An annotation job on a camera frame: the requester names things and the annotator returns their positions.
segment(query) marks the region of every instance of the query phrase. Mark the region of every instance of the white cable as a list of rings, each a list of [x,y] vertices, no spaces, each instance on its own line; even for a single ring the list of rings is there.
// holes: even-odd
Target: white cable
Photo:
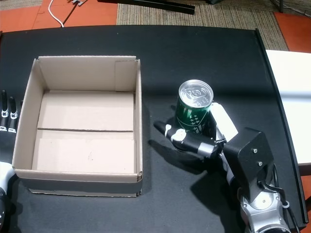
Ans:
[[[60,23],[60,25],[62,26],[62,28],[64,27],[64,25],[63,25],[63,23],[62,23],[62,21],[60,21],[58,18],[56,18],[54,15],[53,15],[53,13],[51,12],[51,9],[50,9],[50,7],[51,7],[51,5],[52,5],[52,3],[53,3],[53,0],[51,0],[51,2],[50,2],[50,4],[49,4],[49,8],[48,8],[48,10],[49,10],[49,13],[50,13],[50,15],[57,21],[57,22],[59,22]]]

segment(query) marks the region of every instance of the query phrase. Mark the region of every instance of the table surface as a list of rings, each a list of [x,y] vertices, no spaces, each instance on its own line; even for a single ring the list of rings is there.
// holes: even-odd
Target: table surface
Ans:
[[[305,226],[300,178],[287,146],[265,52],[255,31],[176,26],[94,26],[6,33],[1,41],[0,87],[23,98],[34,58],[41,55],[136,55],[141,59],[143,195],[90,198],[30,193],[12,184],[16,212],[9,231],[242,232],[244,225],[225,177],[211,161],[174,150],[152,126],[170,121],[177,90],[188,79],[211,85],[237,129],[265,132],[279,182],[298,225]],[[0,132],[2,161],[11,162],[14,135]]]
[[[311,166],[311,53],[267,50],[300,166]]]

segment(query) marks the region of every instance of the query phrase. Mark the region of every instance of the aluminum can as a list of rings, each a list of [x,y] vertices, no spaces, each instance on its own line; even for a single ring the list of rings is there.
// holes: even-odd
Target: aluminum can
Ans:
[[[201,80],[188,80],[180,85],[175,119],[187,132],[201,134],[213,101],[213,90]]]

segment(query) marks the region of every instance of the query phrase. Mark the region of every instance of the open cardboard box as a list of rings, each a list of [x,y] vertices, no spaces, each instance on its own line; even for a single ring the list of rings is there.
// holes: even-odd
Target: open cardboard box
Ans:
[[[34,193],[136,197],[141,134],[136,57],[39,57],[26,88],[13,168]]]

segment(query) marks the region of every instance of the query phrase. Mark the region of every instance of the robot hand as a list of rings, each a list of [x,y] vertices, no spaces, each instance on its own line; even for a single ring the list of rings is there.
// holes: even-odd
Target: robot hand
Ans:
[[[272,177],[276,178],[277,174],[264,133],[249,128],[238,133],[223,107],[213,105],[215,108],[212,106],[210,113],[216,125],[215,140],[163,122],[155,122],[154,126],[178,150],[211,159],[221,158],[229,185],[234,180],[240,185],[237,196],[246,224],[245,233],[290,233],[283,208],[289,210],[291,217],[293,214],[284,190],[278,188],[276,182],[271,186]]]
[[[4,217],[10,205],[10,200],[7,197],[8,182],[14,174],[11,164],[0,162],[0,230],[3,227]]]

